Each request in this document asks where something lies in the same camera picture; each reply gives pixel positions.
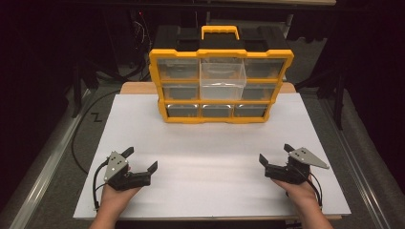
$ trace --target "gray storage bin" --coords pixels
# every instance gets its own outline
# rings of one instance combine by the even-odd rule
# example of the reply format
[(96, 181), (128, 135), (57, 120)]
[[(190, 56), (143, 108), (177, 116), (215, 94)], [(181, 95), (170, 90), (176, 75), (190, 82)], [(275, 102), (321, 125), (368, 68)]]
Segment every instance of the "gray storage bin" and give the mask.
[(285, 59), (245, 59), (246, 78), (277, 78)]
[(239, 104), (235, 106), (233, 115), (236, 117), (263, 117), (267, 104)]
[(243, 100), (270, 100), (275, 84), (246, 84), (242, 93)]
[(203, 117), (231, 117), (233, 105), (202, 105)]
[(163, 84), (165, 99), (198, 99), (199, 84)]
[(198, 104), (168, 104), (166, 105), (169, 117), (195, 117), (199, 112)]

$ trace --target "carrying handle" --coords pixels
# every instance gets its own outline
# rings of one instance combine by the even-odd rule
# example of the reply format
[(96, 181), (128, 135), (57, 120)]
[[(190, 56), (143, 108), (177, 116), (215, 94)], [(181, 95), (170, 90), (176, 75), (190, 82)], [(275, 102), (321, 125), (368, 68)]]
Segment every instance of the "carrying handle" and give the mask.
[(206, 32), (216, 33), (235, 33), (235, 37), (239, 40), (238, 28), (236, 26), (202, 26), (202, 40)]

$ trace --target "hand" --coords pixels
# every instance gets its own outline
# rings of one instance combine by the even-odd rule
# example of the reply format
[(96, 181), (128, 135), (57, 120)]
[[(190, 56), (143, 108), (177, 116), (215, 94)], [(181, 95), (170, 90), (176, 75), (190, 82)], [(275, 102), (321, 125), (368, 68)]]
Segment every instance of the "hand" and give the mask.
[(294, 204), (304, 229), (332, 228), (318, 205), (312, 187), (307, 182), (290, 184), (276, 179), (273, 179), (273, 182), (288, 192), (288, 197)]
[(312, 187), (310, 187), (307, 182), (303, 182), (301, 184), (290, 184), (277, 179), (273, 179), (273, 182), (287, 191), (288, 197), (296, 207), (300, 208), (306, 205), (308, 206), (309, 204), (318, 205), (316, 195)]
[(115, 224), (128, 205), (131, 198), (140, 188), (116, 191), (110, 185), (104, 185), (101, 205), (90, 228), (114, 228)]

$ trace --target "cable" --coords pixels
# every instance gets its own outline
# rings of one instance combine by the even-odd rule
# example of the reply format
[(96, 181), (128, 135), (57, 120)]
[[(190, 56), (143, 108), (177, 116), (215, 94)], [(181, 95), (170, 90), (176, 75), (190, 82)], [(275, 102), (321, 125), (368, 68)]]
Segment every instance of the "cable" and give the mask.
[(298, 222), (298, 221), (294, 221), (293, 223), (286, 224), (286, 228), (300, 229), (300, 228), (302, 228), (302, 223)]
[(316, 181), (316, 183), (318, 184), (319, 192), (320, 192), (320, 195), (321, 195), (321, 203), (322, 203), (323, 194), (322, 194), (322, 187), (321, 187), (321, 184), (319, 183), (318, 179), (316, 178), (316, 176), (315, 176), (313, 173), (309, 172), (309, 174), (310, 174), (313, 178), (315, 178), (315, 181)]
[(195, 16), (196, 16), (196, 29), (198, 29), (199, 28), (199, 20), (198, 20), (198, 15), (197, 15), (197, 12), (196, 11), (194, 11), (194, 14), (195, 14)]
[(99, 204), (98, 204), (98, 201), (97, 201), (97, 196), (96, 196), (96, 191), (97, 191), (97, 188), (96, 188), (97, 175), (98, 175), (98, 173), (100, 172), (100, 170), (102, 169), (102, 167), (104, 167), (104, 166), (106, 166), (106, 165), (108, 164), (108, 160), (109, 160), (109, 157), (107, 157), (107, 159), (106, 159), (104, 162), (102, 162), (102, 163), (100, 164), (100, 166), (98, 166), (98, 168), (96, 169), (96, 172), (95, 172), (95, 176), (93, 177), (93, 201), (94, 201), (94, 203), (95, 203), (95, 210), (96, 210), (96, 211), (98, 211), (98, 208), (100, 207)]
[(310, 181), (308, 179), (308, 177), (306, 177), (305, 175), (303, 175), (303, 173), (301, 173), (301, 171), (299, 169), (297, 169), (294, 166), (291, 166), (296, 172), (298, 172), (302, 177), (305, 178), (306, 182), (310, 185), (310, 187), (313, 189), (313, 191), (315, 192), (316, 198), (318, 199), (318, 205), (319, 207), (322, 209), (322, 196), (319, 194), (318, 189), (315, 187), (315, 185), (313, 185), (312, 181)]
[(152, 39), (151, 39), (151, 35), (149, 34), (149, 30), (148, 30), (148, 26), (146, 25), (146, 21), (143, 18), (143, 12), (139, 12), (139, 16), (143, 21), (143, 24), (145, 25), (145, 29), (146, 29), (146, 33), (148, 34), (148, 39), (149, 39), (149, 50), (148, 52), (150, 52), (152, 50)]
[(79, 168), (81, 171), (83, 171), (83, 173), (85, 173), (86, 175), (88, 175), (89, 172), (87, 172), (87, 171), (81, 166), (81, 164), (79, 163), (79, 161), (77, 160), (77, 158), (76, 158), (76, 156), (75, 156), (75, 137), (76, 137), (77, 132), (78, 132), (80, 126), (81, 126), (81, 123), (83, 122), (84, 117), (85, 117), (86, 114), (90, 111), (90, 109), (92, 109), (92, 108), (95, 106), (95, 104), (97, 104), (97, 102), (100, 101), (101, 99), (103, 99), (104, 97), (106, 97), (106, 96), (108, 96), (108, 95), (111, 95), (111, 94), (116, 94), (116, 93), (119, 93), (119, 90), (113, 91), (113, 92), (108, 93), (108, 94), (105, 94), (105, 95), (103, 95), (102, 97), (98, 98), (95, 102), (93, 102), (93, 104), (90, 105), (90, 107), (86, 110), (86, 112), (83, 114), (82, 118), (81, 118), (80, 121), (78, 122), (77, 127), (75, 128), (75, 132), (74, 132), (74, 134), (73, 134), (73, 136), (72, 136), (72, 142), (71, 142), (72, 156), (74, 157), (75, 163), (76, 163), (76, 165), (78, 166), (78, 168)]
[(145, 76), (143, 76), (139, 81), (141, 82), (146, 82), (151, 78), (151, 74), (147, 73)]
[(107, 183), (103, 183), (103, 184), (98, 185), (98, 187), (96, 188), (96, 191), (97, 191), (99, 188), (101, 188), (102, 186), (106, 185), (106, 184), (107, 184)]
[[(133, 23), (136, 23), (139, 28), (142, 28), (142, 40), (140, 41), (140, 43), (143, 43), (143, 41), (145, 40), (145, 28), (138, 22), (138, 21), (132, 21)], [(138, 34), (139, 34), (140, 29), (138, 29), (137, 34), (135, 34), (135, 40), (137, 40)]]

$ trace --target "table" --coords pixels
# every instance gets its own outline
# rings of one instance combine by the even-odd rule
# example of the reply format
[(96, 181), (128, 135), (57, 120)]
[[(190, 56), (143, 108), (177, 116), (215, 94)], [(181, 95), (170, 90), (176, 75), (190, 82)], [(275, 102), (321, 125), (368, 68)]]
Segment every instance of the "table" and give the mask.
[[(113, 103), (74, 218), (96, 215), (91, 188), (96, 167), (112, 151), (121, 153), (134, 146), (135, 152), (128, 157), (133, 172), (145, 171), (156, 160), (159, 168), (151, 186), (131, 200), (121, 219), (295, 219), (284, 190), (264, 176), (259, 154), (272, 164), (283, 165), (288, 158), (283, 147), (288, 143), (306, 147), (329, 162), (300, 95), (288, 87), (285, 84), (278, 95), (267, 123), (174, 124), (162, 121), (153, 83), (124, 84)], [(350, 214), (333, 170), (312, 168), (312, 172), (322, 185), (324, 214), (330, 219)]]

